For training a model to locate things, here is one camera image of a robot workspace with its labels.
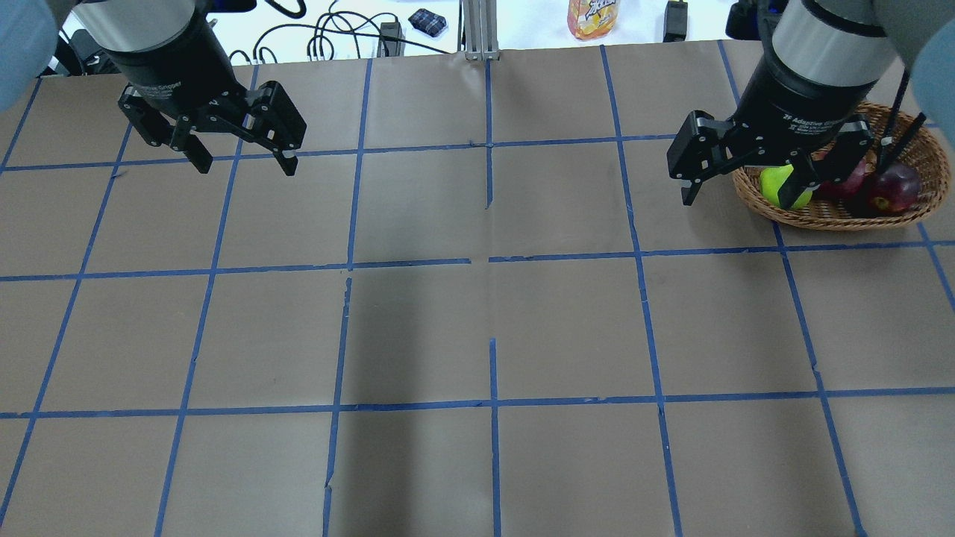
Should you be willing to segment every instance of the black cylinder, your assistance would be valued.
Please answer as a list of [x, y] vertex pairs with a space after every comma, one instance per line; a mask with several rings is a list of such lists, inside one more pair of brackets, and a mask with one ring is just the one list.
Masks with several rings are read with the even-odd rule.
[[182, 32], [164, 45], [149, 51], [107, 54], [146, 102], [170, 117], [240, 87], [222, 45], [198, 11]]
[[817, 149], [838, 133], [875, 82], [855, 87], [818, 84], [797, 75], [766, 51], [733, 114], [767, 147]]

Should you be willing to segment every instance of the blue tape grid line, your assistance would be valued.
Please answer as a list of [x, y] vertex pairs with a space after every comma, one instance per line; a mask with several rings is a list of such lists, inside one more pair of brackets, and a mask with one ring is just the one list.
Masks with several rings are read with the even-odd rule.
[[[867, 388], [827, 390], [829, 398], [955, 396], [955, 386], [921, 386], [913, 388]], [[816, 390], [802, 392], [756, 392], [728, 394], [681, 394], [664, 396], [667, 403], [763, 401], [818, 398]], [[508, 399], [458, 399], [410, 403], [311, 404], [291, 406], [251, 406], [222, 408], [190, 408], [186, 416], [255, 416], [262, 414], [330, 414], [335, 412], [413, 412], [455, 408], [584, 406], [606, 404], [656, 404], [654, 395], [615, 397], [525, 397]], [[92, 419], [92, 418], [155, 418], [178, 416], [178, 408], [146, 408], [124, 410], [54, 410], [40, 412], [0, 412], [0, 419]]]
[[[737, 87], [736, 80], [732, 74], [732, 67], [730, 66], [730, 61], [726, 54], [726, 47], [723, 45], [722, 41], [717, 41], [717, 46], [719, 48], [720, 56], [723, 59], [723, 67], [726, 70], [727, 80], [730, 83], [733, 100], [738, 106], [740, 99], [739, 88]], [[779, 256], [782, 259], [783, 269], [786, 272], [786, 279], [789, 283], [790, 294], [793, 297], [793, 307], [796, 309], [796, 317], [799, 319], [799, 327], [802, 330], [802, 339], [806, 347], [806, 354], [809, 356], [809, 362], [812, 366], [813, 376], [816, 379], [818, 398], [822, 406], [822, 414], [825, 417], [826, 428], [829, 431], [829, 439], [833, 445], [833, 452], [836, 456], [836, 466], [838, 468], [839, 476], [842, 480], [842, 489], [845, 493], [846, 503], [849, 506], [849, 513], [852, 517], [853, 525], [856, 528], [857, 536], [866, 537], [866, 532], [862, 527], [862, 520], [859, 515], [859, 507], [856, 505], [856, 495], [852, 489], [852, 482], [849, 480], [849, 471], [846, 468], [845, 459], [842, 456], [842, 446], [838, 439], [838, 432], [836, 431], [836, 423], [833, 420], [832, 409], [829, 406], [829, 398], [826, 393], [825, 383], [822, 380], [822, 374], [818, 370], [816, 349], [813, 346], [813, 338], [809, 334], [809, 325], [806, 322], [805, 311], [802, 309], [802, 300], [799, 298], [799, 289], [796, 286], [796, 279], [793, 276], [793, 268], [789, 261], [789, 248], [786, 247], [786, 242], [782, 236], [782, 230], [779, 228], [779, 224], [776, 222], [773, 222], [773, 234], [776, 238], [776, 245], [779, 249]]]
[[[727, 69], [727, 74], [730, 80], [731, 89], [734, 98], [738, 101], [738, 92], [735, 86], [735, 81], [732, 79], [732, 70], [730, 69], [729, 61], [726, 56], [726, 52], [722, 42], [718, 43], [719, 50], [724, 62], [724, 66]], [[487, 141], [485, 144], [486, 151], [490, 159], [490, 154], [492, 148], [497, 146], [502, 147], [520, 147], [520, 146], [531, 146], [531, 145], [560, 145], [560, 144], [575, 144], [575, 143], [604, 143], [604, 142], [613, 142], [618, 143], [618, 151], [621, 158], [622, 166], [622, 175], [624, 178], [625, 186], [625, 195], [627, 197], [627, 212], [628, 218], [631, 225], [631, 238], [634, 240], [634, 251], [633, 252], [602, 252], [602, 253], [581, 253], [581, 254], [559, 254], [559, 255], [538, 255], [538, 256], [512, 256], [512, 257], [492, 257], [490, 262], [492, 263], [507, 263], [507, 262], [528, 262], [528, 261], [552, 261], [552, 260], [571, 260], [571, 259], [610, 259], [610, 258], [626, 258], [633, 257], [637, 260], [638, 269], [642, 268], [642, 257], [650, 256], [667, 256], [667, 255], [708, 255], [708, 254], [723, 254], [723, 253], [761, 253], [761, 252], [778, 252], [785, 259], [785, 265], [788, 266], [788, 251], [818, 251], [818, 250], [844, 250], [844, 249], [868, 249], [868, 248], [899, 248], [899, 247], [927, 247], [929, 253], [931, 254], [933, 263], [935, 264], [936, 270], [939, 273], [939, 277], [942, 281], [942, 285], [948, 297], [952, 308], [955, 311], [955, 299], [952, 296], [952, 290], [948, 281], [945, 277], [944, 271], [942, 269], [941, 263], [938, 259], [938, 256], [934, 250], [934, 246], [955, 246], [955, 241], [931, 241], [928, 237], [927, 232], [924, 227], [920, 225], [920, 232], [923, 236], [922, 242], [907, 242], [907, 243], [888, 243], [888, 244], [861, 244], [861, 245], [823, 245], [823, 246], [805, 246], [805, 247], [787, 247], [782, 240], [781, 233], [779, 233], [778, 227], [775, 227], [776, 237], [777, 237], [777, 246], [776, 247], [740, 247], [740, 248], [701, 248], [701, 249], [674, 249], [674, 250], [653, 250], [653, 251], [641, 251], [638, 247], [638, 240], [636, 236], [636, 229], [633, 223], [633, 213], [632, 213], [632, 203], [629, 199], [629, 189], [628, 189], [628, 177], [626, 174], [626, 157], [623, 153], [623, 142], [624, 141], [636, 141], [636, 140], [672, 140], [674, 135], [649, 135], [649, 136], [622, 136], [619, 124], [619, 115], [617, 114], [616, 108], [616, 98], [613, 94], [612, 80], [610, 78], [610, 71], [608, 61], [606, 59], [605, 49], [602, 47], [602, 57], [605, 66], [605, 74], [607, 76], [607, 85], [608, 91], [611, 95], [611, 104], [614, 109], [615, 116], [615, 127], [616, 127], [616, 137], [614, 138], [590, 138], [590, 139], [567, 139], [567, 140], [531, 140], [531, 141], [505, 141], [499, 143], [493, 143], [491, 138], [491, 87], [490, 87], [490, 69], [486, 68], [486, 91], [487, 91], [487, 114], [488, 114], [488, 131], [487, 131]], [[232, 157], [216, 157], [215, 161], [232, 161], [233, 167], [230, 174], [229, 186], [226, 190], [226, 200], [223, 202], [223, 215], [220, 221], [220, 234], [217, 238], [216, 250], [213, 255], [213, 267], [209, 269], [182, 269], [182, 270], [157, 270], [157, 271], [130, 271], [130, 272], [101, 272], [101, 273], [86, 273], [86, 266], [89, 261], [89, 257], [92, 253], [93, 243], [95, 241], [96, 233], [98, 232], [99, 225], [101, 224], [101, 219], [105, 211], [106, 203], [109, 198], [109, 193], [112, 190], [114, 184], [116, 173], [118, 168], [121, 165], [151, 165], [151, 164], [164, 164], [164, 163], [185, 163], [186, 159], [157, 159], [157, 160], [147, 160], [147, 161], [123, 161], [122, 155], [125, 151], [125, 146], [130, 136], [131, 128], [128, 126], [122, 146], [120, 147], [119, 154], [115, 161], [108, 162], [87, 162], [87, 163], [74, 163], [74, 164], [51, 164], [51, 165], [33, 165], [33, 166], [10, 166], [7, 167], [11, 154], [14, 149], [22, 128], [26, 122], [28, 114], [32, 108], [32, 105], [36, 99], [40, 82], [37, 81], [34, 85], [30, 100], [27, 104], [27, 107], [24, 110], [24, 114], [21, 117], [14, 136], [11, 141], [11, 145], [8, 148], [2, 165], [0, 165], [0, 173], [3, 171], [26, 171], [26, 170], [45, 170], [45, 169], [71, 169], [71, 168], [90, 168], [90, 167], [112, 167], [113, 173], [111, 174], [111, 179], [107, 186], [107, 191], [104, 194], [102, 204], [97, 216], [97, 220], [94, 226], [93, 233], [91, 234], [90, 243], [88, 244], [87, 250], [84, 255], [84, 261], [80, 270], [80, 273], [77, 274], [48, 274], [48, 275], [28, 275], [28, 276], [5, 276], [0, 277], [0, 282], [5, 281], [42, 281], [42, 280], [75, 280], [73, 293], [71, 294], [71, 299], [67, 306], [67, 312], [64, 314], [63, 322], [61, 323], [60, 331], [57, 335], [56, 343], [54, 344], [53, 354], [51, 356], [51, 361], [48, 365], [46, 374], [44, 376], [44, 381], [40, 387], [40, 393], [38, 394], [36, 403], [31, 412], [28, 413], [0, 413], [0, 419], [27, 419], [28, 427], [27, 432], [24, 436], [24, 441], [21, 444], [21, 449], [18, 454], [13, 472], [11, 474], [11, 479], [7, 487], [7, 491], [4, 496], [4, 502], [2, 507], [0, 507], [0, 525], [2, 525], [4, 517], [6, 516], [7, 509], [9, 508], [11, 494], [15, 486], [16, 478], [19, 474], [20, 469], [22, 468], [23, 460], [26, 456], [27, 448], [30, 441], [30, 436], [32, 435], [33, 427], [35, 422], [38, 419], [56, 419], [56, 418], [112, 418], [112, 417], [172, 417], [177, 416], [177, 433], [174, 439], [173, 450], [171, 451], [170, 464], [167, 469], [167, 480], [164, 484], [163, 496], [160, 505], [160, 513], [157, 520], [157, 535], [161, 533], [161, 520], [164, 516], [164, 509], [166, 502], [168, 500], [169, 485], [171, 484], [172, 471], [175, 466], [175, 453], [178, 448], [178, 443], [180, 441], [181, 435], [181, 424], [185, 416], [228, 416], [228, 415], [254, 415], [254, 414], [290, 414], [290, 413], [332, 413], [335, 418], [333, 421], [337, 421], [337, 416], [341, 412], [401, 412], [401, 411], [414, 411], [414, 410], [429, 410], [429, 409], [442, 409], [442, 408], [471, 408], [471, 407], [482, 407], [489, 406], [492, 408], [492, 412], [496, 415], [499, 407], [504, 406], [549, 406], [549, 405], [581, 405], [581, 404], [650, 404], [656, 403], [662, 409], [663, 402], [671, 403], [681, 403], [681, 402], [708, 402], [708, 401], [736, 401], [736, 400], [767, 400], [767, 399], [793, 399], [793, 398], [814, 398], [819, 397], [820, 400], [824, 400], [823, 407], [824, 412], [827, 417], [827, 425], [830, 427], [831, 435], [835, 435], [835, 425], [832, 422], [831, 413], [828, 410], [828, 401], [825, 400], [828, 397], [894, 397], [894, 396], [929, 396], [929, 395], [955, 395], [955, 387], [916, 387], [916, 388], [886, 388], [886, 389], [868, 389], [868, 390], [835, 390], [827, 391], [824, 387], [821, 387], [821, 377], [818, 375], [818, 372], [815, 371], [815, 352], [812, 350], [811, 339], [809, 339], [808, 328], [805, 327], [805, 318], [804, 314], [801, 311], [801, 303], [798, 302], [797, 289], [795, 279], [792, 278], [791, 268], [788, 270], [788, 277], [791, 282], [791, 290], [794, 292], [794, 304], [797, 308], [797, 312], [800, 316], [800, 324], [803, 327], [804, 337], [807, 338], [808, 352], [810, 353], [811, 362], [814, 364], [814, 373], [818, 377], [819, 389], [816, 392], [775, 392], [775, 393], [761, 393], [761, 394], [706, 394], [706, 395], [672, 395], [666, 396], [662, 394], [662, 388], [659, 387], [659, 371], [658, 366], [655, 364], [655, 352], [652, 354], [654, 362], [654, 388], [655, 394], [653, 396], [626, 396], [626, 397], [557, 397], [557, 398], [516, 398], [516, 399], [498, 399], [497, 398], [497, 360], [496, 360], [496, 342], [492, 342], [492, 398], [491, 399], [471, 399], [471, 400], [457, 400], [457, 401], [434, 401], [434, 402], [421, 402], [421, 403], [403, 403], [403, 404], [351, 404], [351, 405], [342, 405], [340, 404], [340, 383], [341, 383], [341, 371], [344, 365], [344, 345], [345, 345], [345, 335], [347, 327], [345, 323], [348, 320], [348, 307], [350, 299], [350, 285], [351, 279], [349, 278], [347, 283], [346, 290], [346, 304], [343, 309], [343, 332], [342, 332], [342, 342], [340, 348], [340, 367], [339, 374], [336, 378], [336, 404], [333, 405], [305, 405], [305, 406], [274, 406], [274, 407], [247, 407], [247, 408], [193, 408], [188, 409], [187, 407], [187, 397], [188, 390], [191, 388], [192, 376], [195, 371], [195, 356], [197, 355], [201, 338], [202, 338], [202, 326], [204, 325], [204, 318], [207, 313], [208, 302], [211, 298], [212, 283], [215, 279], [215, 275], [219, 273], [246, 273], [246, 272], [265, 272], [265, 271], [289, 271], [289, 270], [323, 270], [323, 269], [374, 269], [374, 268], [386, 268], [386, 267], [413, 267], [413, 266], [426, 266], [426, 265], [458, 265], [458, 264], [469, 264], [471, 263], [468, 259], [436, 259], [436, 260], [409, 260], [409, 261], [396, 261], [396, 262], [380, 262], [380, 263], [354, 263], [353, 261], [353, 232], [355, 224], [355, 215], [357, 211], [357, 199], [358, 199], [358, 190], [359, 190], [359, 181], [360, 181], [360, 162], [361, 156], [365, 153], [391, 153], [391, 152], [407, 152], [407, 151], [439, 151], [439, 150], [461, 150], [461, 149], [471, 149], [474, 147], [481, 146], [481, 144], [455, 144], [455, 145], [431, 145], [431, 146], [414, 146], [414, 147], [391, 147], [391, 148], [378, 148], [378, 149], [364, 149], [364, 129], [367, 117], [368, 109], [368, 95], [369, 95], [369, 86], [371, 80], [371, 62], [369, 61], [368, 70], [366, 72], [365, 80], [365, 94], [363, 98], [363, 111], [362, 111], [362, 125], [359, 131], [359, 147], [355, 150], [330, 150], [330, 151], [310, 151], [310, 152], [301, 152], [299, 155], [302, 157], [319, 157], [326, 155], [356, 155], [356, 183], [354, 187], [354, 193], [352, 197], [352, 216], [351, 216], [351, 227], [350, 227], [350, 259], [346, 264], [330, 264], [323, 266], [315, 265], [300, 265], [300, 266], [274, 266], [274, 267], [244, 267], [244, 268], [218, 268], [218, 257], [219, 251], [221, 249], [221, 241], [224, 230], [225, 216], [228, 209], [229, 197], [231, 194], [232, 185], [234, 183], [234, 177], [236, 172], [236, 167], [238, 162], [241, 160], [256, 160], [263, 158], [270, 158], [269, 155], [241, 155], [241, 145], [239, 142], [239, 147], [237, 147], [236, 154]], [[491, 168], [489, 162], [488, 168], [489, 174], [489, 202], [493, 200], [493, 183], [491, 176]], [[63, 336], [66, 332], [66, 328], [69, 322], [70, 314], [74, 307], [76, 296], [78, 295], [78, 289], [80, 283], [83, 279], [95, 279], [95, 278], [124, 278], [124, 277], [153, 277], [153, 276], [180, 276], [180, 275], [207, 275], [209, 276], [210, 283], [207, 286], [205, 303], [203, 304], [200, 327], [197, 330], [197, 340], [194, 348], [193, 360], [190, 363], [190, 371], [187, 377], [187, 385], [183, 391], [183, 401], [184, 403], [180, 406], [180, 409], [129, 409], [129, 410], [91, 410], [91, 411], [40, 411], [39, 408], [42, 404], [42, 397], [45, 395], [47, 386], [49, 385], [49, 380], [53, 373], [53, 365], [55, 363], [55, 357], [58, 354], [59, 347], [62, 343]], [[650, 317], [648, 314], [648, 305], [646, 301], [646, 286], [643, 281], [643, 273], [640, 270], [639, 275], [641, 276], [640, 288], [641, 296], [644, 299], [645, 304], [645, 321], [647, 322], [648, 334], [652, 334], [652, 327], [650, 325]], [[498, 445], [498, 431], [496, 425], [496, 418], [493, 418], [492, 423], [492, 443], [493, 448]], [[662, 439], [666, 437], [663, 435], [663, 428], [666, 426], [665, 417], [661, 413], [661, 427], [662, 427]], [[337, 427], [333, 424], [332, 434], [337, 433]], [[665, 450], [665, 459], [668, 466], [668, 485], [671, 493], [671, 507], [674, 509], [674, 518], [678, 520], [678, 507], [676, 507], [676, 498], [675, 498], [675, 484], [672, 481], [672, 470], [671, 470], [671, 461], [669, 460], [669, 440], [663, 440], [664, 450]], [[839, 464], [840, 473], [843, 477], [844, 485], [848, 485], [848, 476], [844, 472], [844, 462], [841, 460], [841, 452], [838, 448], [838, 438], [834, 436], [834, 447], [837, 450], [837, 459]], [[334, 450], [329, 450], [329, 474], [328, 480], [331, 478], [331, 471], [333, 470], [333, 460], [334, 460]], [[495, 532], [496, 535], [499, 535], [500, 532], [500, 507], [499, 507], [499, 454], [497, 451], [494, 452], [494, 472], [495, 472]], [[864, 531], [861, 530], [861, 525], [858, 520], [858, 510], [855, 509], [854, 499], [851, 497], [851, 488], [847, 490], [847, 496], [849, 497], [850, 506], [853, 510], [854, 522], [857, 526], [857, 531], [859, 535], [864, 535]], [[325, 530], [327, 533], [328, 529], [328, 516], [329, 516], [329, 506], [330, 506], [330, 488], [327, 489], [327, 498], [326, 498], [326, 520], [325, 520]], [[682, 532], [682, 529], [678, 528], [678, 534]]]
[[948, 305], [951, 306], [952, 312], [955, 312], [955, 295], [952, 294], [952, 288], [948, 283], [948, 277], [945, 276], [945, 269], [942, 267], [942, 261], [939, 260], [939, 254], [935, 251], [931, 239], [928, 238], [928, 230], [925, 229], [924, 225], [919, 224], [919, 232], [922, 234], [925, 247], [928, 248], [928, 255], [932, 258], [932, 264], [935, 265], [935, 271], [939, 274], [942, 289], [945, 290], [945, 296], [948, 297]]
[[338, 422], [341, 416], [342, 383], [345, 379], [345, 346], [349, 338], [349, 317], [351, 308], [351, 278], [345, 282], [345, 303], [342, 306], [341, 332], [338, 336], [338, 365], [335, 368], [335, 395], [327, 412], [331, 412], [331, 427], [329, 429], [329, 462], [325, 475], [325, 497], [323, 501], [322, 536], [328, 537], [331, 523], [331, 478], [335, 475], [335, 455], [338, 452]]
[[491, 204], [494, 202], [494, 156], [492, 151], [494, 150], [494, 134], [493, 134], [493, 125], [494, 125], [494, 108], [492, 106], [492, 95], [491, 95], [491, 60], [484, 60], [484, 122], [485, 132], [487, 133], [484, 138], [484, 150], [487, 152], [485, 168], [487, 172], [487, 198], [486, 205], [484, 208], [490, 208]]
[[494, 537], [501, 537], [500, 526], [500, 428], [498, 399], [498, 341], [491, 338], [491, 490], [494, 502]]
[[[930, 245], [937, 247], [955, 246], [955, 241], [933, 241]], [[912, 248], [925, 247], [924, 242], [901, 242], [901, 243], [862, 243], [857, 245], [807, 245], [807, 246], [786, 246], [788, 252], [799, 251], [839, 251], [839, 250], [859, 250], [859, 249], [892, 249], [892, 248]], [[693, 255], [723, 255], [723, 254], [745, 254], [745, 253], [767, 253], [780, 252], [780, 247], [726, 247], [726, 248], [684, 248], [684, 249], [663, 249], [663, 250], [644, 250], [640, 252], [641, 257], [661, 257], [661, 256], [693, 256]], [[542, 255], [510, 255], [493, 256], [488, 258], [489, 263], [526, 263], [534, 261], [572, 261], [586, 259], [620, 259], [636, 257], [632, 251], [607, 251], [593, 253], [558, 253]], [[468, 258], [449, 258], [449, 259], [409, 259], [404, 261], [369, 261], [362, 263], [352, 263], [353, 269], [388, 269], [395, 267], [427, 267], [439, 265], [470, 265], [472, 261]], [[163, 276], [207, 276], [211, 273], [216, 274], [247, 274], [250, 272], [299, 272], [315, 270], [342, 270], [349, 267], [348, 263], [329, 263], [327, 265], [270, 265], [263, 267], [230, 267], [230, 268], [181, 268], [170, 270], [133, 270], [118, 272], [87, 272], [85, 274], [26, 274], [19, 276], [0, 276], [0, 283], [4, 282], [37, 282], [37, 281], [55, 281], [55, 280], [93, 280], [93, 279], [111, 279], [111, 278], [153, 278]]]
[[[259, 78], [259, 66], [256, 66], [252, 72], [252, 87]], [[196, 329], [196, 338], [193, 343], [192, 356], [189, 360], [189, 370], [186, 373], [185, 386], [182, 388], [182, 400], [179, 412], [176, 418], [176, 432], [173, 435], [172, 447], [169, 450], [169, 463], [166, 465], [165, 479], [162, 483], [162, 495], [159, 499], [159, 512], [156, 516], [155, 537], [162, 535], [162, 523], [165, 521], [166, 506], [169, 503], [169, 491], [172, 488], [173, 474], [176, 471], [176, 459], [179, 454], [179, 446], [182, 440], [182, 428], [185, 425], [186, 409], [189, 408], [189, 396], [192, 393], [192, 383], [196, 375], [196, 362], [199, 359], [199, 352], [202, 348], [202, 336], [205, 331], [205, 320], [209, 314], [209, 303], [212, 301], [212, 291], [216, 285], [216, 269], [219, 266], [219, 255], [223, 249], [223, 236], [225, 235], [225, 224], [228, 221], [229, 204], [232, 201], [232, 189], [235, 186], [236, 172], [239, 171], [239, 156], [242, 154], [243, 141], [236, 143], [236, 151], [232, 158], [232, 169], [229, 171], [229, 181], [225, 188], [223, 199], [223, 209], [219, 216], [219, 230], [216, 233], [216, 245], [212, 251], [212, 261], [208, 282], [205, 286], [205, 297], [202, 300], [202, 312], [199, 315], [199, 327]]]
[[10, 146], [7, 148], [7, 153], [4, 154], [3, 160], [0, 161], [0, 174], [2, 174], [7, 169], [7, 164], [10, 163], [10, 157], [13, 154], [13, 147], [16, 145], [16, 141], [20, 139], [20, 133], [23, 132], [23, 125], [27, 122], [27, 116], [30, 115], [30, 110], [33, 108], [33, 102], [36, 101], [36, 94], [40, 92], [40, 84], [43, 82], [42, 78], [38, 78], [36, 83], [33, 84], [33, 92], [30, 94], [30, 100], [27, 101], [27, 106], [23, 109], [23, 115], [20, 116], [20, 121], [16, 124], [16, 130], [13, 131], [13, 138], [10, 140]]
[[358, 150], [355, 153], [355, 182], [351, 191], [351, 220], [349, 223], [348, 270], [354, 269], [355, 229], [358, 227], [358, 196], [361, 193], [361, 167], [365, 159], [365, 126], [368, 123], [368, 98], [371, 87], [371, 59], [366, 60], [365, 89], [361, 99], [361, 123], [358, 125]]
[[[676, 138], [674, 134], [660, 134], [660, 135], [641, 135], [641, 136], [624, 136], [622, 137], [624, 141], [643, 141], [643, 140], [673, 140]], [[562, 140], [516, 140], [516, 141], [499, 141], [499, 142], [483, 142], [483, 143], [455, 143], [455, 144], [445, 144], [445, 145], [413, 145], [413, 146], [395, 146], [395, 147], [363, 147], [361, 153], [363, 155], [378, 155], [383, 153], [408, 153], [408, 152], [420, 152], [420, 151], [460, 151], [465, 149], [475, 149], [478, 147], [527, 147], [533, 145], [568, 145], [568, 144], [586, 144], [586, 143], [607, 143], [616, 141], [616, 138], [578, 138], [578, 139], [562, 139]], [[299, 151], [296, 155], [302, 158], [311, 158], [311, 157], [327, 157], [333, 155], [358, 155], [358, 149], [330, 149], [322, 151]], [[260, 159], [271, 159], [271, 155], [254, 153], [249, 155], [240, 155], [240, 161], [257, 161]], [[234, 161], [235, 157], [213, 157], [213, 161]], [[123, 166], [151, 166], [157, 164], [188, 164], [189, 160], [187, 159], [148, 159], [148, 160], [135, 160], [135, 161], [123, 161], [121, 164]], [[22, 166], [8, 166], [6, 171], [10, 172], [24, 172], [24, 171], [37, 171], [37, 170], [63, 170], [63, 169], [77, 169], [77, 168], [108, 168], [116, 164], [114, 161], [100, 161], [100, 162], [70, 162], [62, 164], [28, 164]]]
[[653, 335], [653, 322], [650, 316], [650, 304], [647, 299], [647, 282], [644, 278], [643, 253], [640, 249], [640, 237], [634, 223], [633, 201], [630, 199], [630, 179], [626, 170], [626, 153], [624, 151], [624, 137], [620, 125], [620, 112], [617, 108], [617, 96], [613, 89], [613, 76], [610, 74], [610, 62], [606, 56], [606, 47], [600, 46], [601, 60], [604, 63], [606, 88], [610, 96], [610, 108], [613, 112], [613, 128], [617, 141], [617, 154], [620, 158], [620, 172], [623, 178], [624, 199], [626, 201], [626, 217], [630, 226], [630, 239], [635, 252], [634, 260], [637, 264], [637, 280], [640, 287], [640, 302], [643, 306], [644, 325], [647, 331], [647, 347], [650, 356], [650, 369], [653, 372], [653, 394], [657, 403], [657, 418], [660, 422], [660, 441], [663, 448], [664, 469], [667, 473], [667, 491], [669, 506], [673, 517], [673, 531], [676, 537], [683, 537], [683, 524], [680, 520], [680, 505], [676, 493], [676, 479], [673, 474], [673, 457], [669, 449], [669, 430], [667, 428], [666, 398], [663, 391], [663, 382], [660, 379], [660, 364], [657, 361], [656, 339]]
[[[39, 88], [39, 83], [33, 89], [32, 99], [36, 97], [36, 91]], [[26, 113], [24, 117], [20, 119], [19, 127], [23, 126], [24, 121], [26, 120]], [[129, 135], [133, 130], [133, 125], [128, 124], [126, 126], [126, 133], [123, 135], [122, 144], [119, 146], [119, 151], [117, 152], [117, 162], [122, 160], [122, 155], [126, 151], [126, 143], [129, 141]], [[8, 149], [8, 155], [13, 150], [13, 143]], [[110, 173], [110, 179], [106, 183], [106, 191], [103, 193], [103, 199], [99, 204], [99, 211], [96, 213], [96, 220], [93, 224], [93, 230], [90, 232], [90, 240], [87, 243], [86, 251], [83, 253], [83, 262], [79, 268], [79, 274], [82, 275], [86, 272], [86, 267], [90, 263], [90, 256], [93, 254], [93, 245], [96, 243], [96, 235], [99, 232], [99, 227], [103, 222], [103, 214], [106, 212], [106, 204], [110, 200], [110, 193], [113, 191], [113, 185], [116, 183], [117, 173], [119, 170], [119, 164], [113, 166], [113, 171]], [[16, 480], [20, 475], [20, 470], [23, 468], [23, 460], [27, 456], [27, 449], [30, 447], [30, 439], [33, 435], [33, 427], [36, 425], [36, 414], [40, 411], [40, 407], [43, 405], [43, 398], [47, 393], [47, 388], [50, 386], [50, 379], [53, 377], [53, 367], [56, 365], [56, 358], [59, 356], [60, 347], [63, 344], [63, 337], [66, 334], [67, 326], [70, 324], [70, 317], [73, 314], [73, 308], [76, 304], [76, 297], [79, 295], [79, 286], [82, 283], [82, 280], [77, 278], [76, 282], [73, 285], [73, 292], [70, 294], [70, 300], [67, 303], [66, 312], [63, 313], [63, 321], [60, 323], [59, 332], [56, 334], [56, 341], [53, 343], [53, 351], [50, 355], [50, 361], [47, 363], [46, 372], [43, 374], [43, 381], [40, 383], [39, 391], [36, 394], [36, 400], [33, 404], [33, 416], [30, 417], [30, 421], [27, 423], [27, 430], [24, 432], [23, 441], [20, 442], [20, 451], [17, 453], [16, 462], [13, 465], [13, 471], [11, 472], [10, 481], [7, 484], [7, 490], [4, 493], [3, 503], [0, 505], [0, 527], [3, 526], [4, 519], [7, 517], [7, 509], [10, 508], [10, 501], [13, 497], [13, 489], [16, 487]]]

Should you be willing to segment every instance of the white background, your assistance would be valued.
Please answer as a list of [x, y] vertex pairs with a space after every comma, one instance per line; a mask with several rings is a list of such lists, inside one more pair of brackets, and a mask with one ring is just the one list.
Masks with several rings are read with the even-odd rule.
[[[655, 43], [663, 40], [663, 16], [666, 0], [618, 0], [620, 18], [614, 30], [607, 36], [593, 41], [578, 41], [567, 29], [568, 0], [498, 0], [498, 40], [501, 49], [554, 49], [589, 46], [595, 44], [616, 45], [624, 43]], [[294, 10], [294, 0], [279, 0], [290, 10]], [[318, 16], [325, 12], [330, 0], [307, 0], [308, 15], [301, 20], [289, 19], [271, 8], [262, 0], [259, 6], [248, 13], [212, 13], [209, 19], [217, 19], [215, 33], [227, 53], [243, 50], [249, 55], [256, 39], [269, 28], [284, 24], [301, 22], [315, 24]], [[724, 29], [726, 17], [734, 0], [688, 0], [690, 19], [687, 40], [710, 40], [726, 38]], [[336, 11], [358, 11], [366, 16], [381, 11], [391, 11], [398, 15], [405, 38], [421, 42], [447, 52], [457, 49], [457, 0], [340, 0], [334, 7]], [[448, 20], [448, 29], [437, 38], [431, 38], [412, 28], [408, 17], [419, 8], [425, 8]], [[379, 17], [376, 22], [393, 20]], [[78, 21], [71, 15], [65, 25], [67, 32], [79, 28]], [[361, 32], [374, 33], [366, 27]], [[268, 46], [282, 63], [307, 61], [305, 45], [311, 37], [308, 29], [287, 28], [273, 32], [265, 38], [263, 45]], [[335, 57], [339, 59], [355, 58], [354, 41], [349, 36], [330, 36], [335, 44]], [[360, 38], [362, 57], [373, 55], [377, 47], [377, 38]], [[434, 54], [413, 45], [405, 46], [405, 55]], [[236, 64], [244, 63], [237, 56]]]

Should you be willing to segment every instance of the apple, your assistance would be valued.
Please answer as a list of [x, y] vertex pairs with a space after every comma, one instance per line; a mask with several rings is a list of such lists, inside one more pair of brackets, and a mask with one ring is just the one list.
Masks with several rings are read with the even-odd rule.
[[862, 189], [865, 176], [874, 171], [876, 171], [875, 164], [868, 159], [862, 159], [856, 164], [856, 168], [852, 170], [852, 173], [849, 174], [849, 177], [847, 177], [844, 182], [833, 183], [826, 181], [816, 190], [816, 196], [835, 202], [851, 200], [859, 193], [860, 189]]
[[860, 193], [865, 205], [879, 214], [900, 214], [919, 200], [922, 178], [919, 172], [907, 164], [896, 162], [885, 173], [874, 175], [866, 181]]
[[[792, 164], [786, 164], [785, 166], [776, 168], [764, 168], [763, 171], [759, 173], [759, 191], [763, 197], [769, 200], [771, 204], [779, 207], [779, 188], [782, 187], [782, 184], [786, 182], [786, 179], [788, 179], [792, 173]], [[806, 190], [796, 198], [796, 202], [789, 210], [801, 209], [806, 206], [812, 198], [813, 191]]]

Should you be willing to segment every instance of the green apple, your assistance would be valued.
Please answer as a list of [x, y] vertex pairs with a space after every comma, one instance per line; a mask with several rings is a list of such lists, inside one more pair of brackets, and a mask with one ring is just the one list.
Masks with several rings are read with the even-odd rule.
[[[759, 174], [759, 191], [763, 197], [771, 204], [779, 207], [779, 188], [786, 182], [786, 179], [793, 173], [793, 165], [786, 164], [778, 168], [764, 168]], [[796, 198], [796, 202], [790, 207], [790, 210], [801, 209], [813, 199], [813, 191], [806, 190], [801, 196]]]

